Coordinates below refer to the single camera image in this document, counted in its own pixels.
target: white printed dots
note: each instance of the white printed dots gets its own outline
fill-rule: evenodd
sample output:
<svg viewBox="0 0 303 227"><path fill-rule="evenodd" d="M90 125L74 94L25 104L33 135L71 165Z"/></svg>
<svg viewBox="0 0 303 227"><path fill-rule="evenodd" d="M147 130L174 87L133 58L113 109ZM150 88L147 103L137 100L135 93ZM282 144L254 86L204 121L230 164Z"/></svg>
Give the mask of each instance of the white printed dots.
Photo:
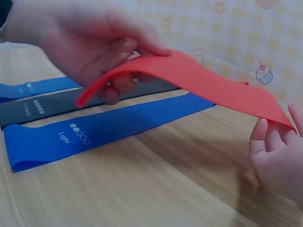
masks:
<svg viewBox="0 0 303 227"><path fill-rule="evenodd" d="M34 104L37 108L37 110L39 111L40 114L45 114L45 111L43 110L42 106L40 105L40 103L38 102L37 99L35 99L34 101Z"/></svg>
<svg viewBox="0 0 303 227"><path fill-rule="evenodd" d="M80 131L76 124L70 124L70 127L72 127L73 131Z"/></svg>

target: latex band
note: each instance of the latex band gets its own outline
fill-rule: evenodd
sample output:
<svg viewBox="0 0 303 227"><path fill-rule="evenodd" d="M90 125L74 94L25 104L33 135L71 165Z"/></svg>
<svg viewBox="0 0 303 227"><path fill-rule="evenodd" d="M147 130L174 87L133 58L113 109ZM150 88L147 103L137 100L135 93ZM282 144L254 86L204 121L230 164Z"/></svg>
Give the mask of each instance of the latex band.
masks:
<svg viewBox="0 0 303 227"><path fill-rule="evenodd" d="M4 129L9 162L14 172L23 171L138 134L213 105L188 93L39 128L12 124Z"/></svg>
<svg viewBox="0 0 303 227"><path fill-rule="evenodd" d="M137 81L136 87L134 93L123 95L122 100L178 89L177 86L160 79L148 84ZM75 100L82 92L83 89L77 89L27 100L2 103L0 104L0 127L3 130L10 124L25 124L77 111L79 109L75 105ZM103 104L102 100L95 97L84 108Z"/></svg>
<svg viewBox="0 0 303 227"><path fill-rule="evenodd" d="M68 77L45 79L19 85L0 84L0 103L81 87Z"/></svg>
<svg viewBox="0 0 303 227"><path fill-rule="evenodd" d="M211 72L188 55L173 51L170 56L140 56L118 66L89 87L77 101L83 105L112 77L143 72L164 79L218 105L279 122L294 129L282 107L267 90L233 82Z"/></svg>

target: wooden table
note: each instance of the wooden table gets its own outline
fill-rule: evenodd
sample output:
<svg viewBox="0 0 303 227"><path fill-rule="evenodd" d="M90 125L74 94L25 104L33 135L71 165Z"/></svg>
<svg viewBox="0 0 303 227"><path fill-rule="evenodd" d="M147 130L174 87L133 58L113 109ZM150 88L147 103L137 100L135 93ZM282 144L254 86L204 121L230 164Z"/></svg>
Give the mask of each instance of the wooden table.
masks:
<svg viewBox="0 0 303 227"><path fill-rule="evenodd" d="M37 48L0 52L0 83L61 77ZM176 96L169 92L48 118L40 126ZM0 227L298 227L289 200L248 162L256 118L215 106L153 130L12 173L3 135Z"/></svg>

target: cupcake pattern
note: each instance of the cupcake pattern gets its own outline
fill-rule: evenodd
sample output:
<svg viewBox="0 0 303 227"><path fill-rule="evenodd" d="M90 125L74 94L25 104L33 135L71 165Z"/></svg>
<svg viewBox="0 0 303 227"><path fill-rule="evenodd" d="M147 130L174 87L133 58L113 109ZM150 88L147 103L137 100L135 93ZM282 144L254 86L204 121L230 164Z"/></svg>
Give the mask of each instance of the cupcake pattern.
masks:
<svg viewBox="0 0 303 227"><path fill-rule="evenodd" d="M204 65L205 61L203 55L205 53L205 49L203 47L191 51L185 51L185 53L188 54L193 59L195 59L196 61L198 61L199 63L201 63L202 65Z"/></svg>
<svg viewBox="0 0 303 227"><path fill-rule="evenodd" d="M256 72L256 79L260 81L262 84L266 85L274 78L271 68L268 65L262 65L262 61L260 62L260 68Z"/></svg>
<svg viewBox="0 0 303 227"><path fill-rule="evenodd" d="M279 0L256 0L263 9L273 8Z"/></svg>

